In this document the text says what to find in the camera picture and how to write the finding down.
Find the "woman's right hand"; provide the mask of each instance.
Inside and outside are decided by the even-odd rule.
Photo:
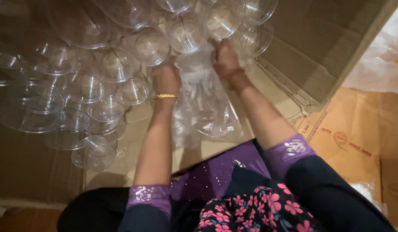
[[[231,81],[232,77],[238,73],[244,73],[239,65],[238,54],[230,45],[228,39],[222,39],[212,56],[212,65],[216,73],[222,80]]]

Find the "purple sleeve cuff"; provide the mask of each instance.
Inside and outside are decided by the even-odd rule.
[[[297,134],[266,150],[264,155],[272,170],[282,180],[294,163],[304,157],[316,155],[316,152],[301,134]]]
[[[165,185],[133,186],[129,189],[126,209],[137,204],[149,204],[162,210],[169,218],[171,188]]]

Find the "dark blue sleeve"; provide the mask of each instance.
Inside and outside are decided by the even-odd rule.
[[[119,225],[118,232],[169,232],[171,223],[160,209],[138,204],[128,208]]]
[[[294,163],[284,181],[327,231],[395,231],[371,202],[319,156]]]

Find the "black pants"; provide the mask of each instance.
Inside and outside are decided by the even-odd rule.
[[[101,188],[82,193],[60,215],[59,232],[116,232],[126,210],[129,188]]]
[[[127,188],[101,188],[82,193],[64,209],[58,232],[116,232],[129,198]],[[173,232],[193,231],[199,224],[204,201],[172,201]]]

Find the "purple garment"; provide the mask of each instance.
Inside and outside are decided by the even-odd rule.
[[[303,157],[315,155],[315,151],[302,135],[297,134],[268,149],[264,155],[272,166],[272,171],[282,179],[292,164]],[[160,185],[131,187],[127,208],[146,203],[170,216],[170,197],[175,201],[200,199],[205,202],[221,198],[232,179],[235,165],[271,178],[253,142],[247,141],[195,165],[179,180],[172,180],[170,187]]]
[[[129,189],[129,200],[126,209],[137,204],[150,204],[162,210],[169,218],[171,189],[164,185],[132,186]]]
[[[316,155],[316,152],[301,134],[292,136],[265,151],[265,158],[272,167],[271,171],[274,171],[280,180],[296,161],[312,155]]]
[[[201,199],[208,202],[213,198],[223,197],[232,179],[235,165],[270,178],[258,150],[252,141],[247,141],[195,165],[179,180],[172,180],[172,199]]]

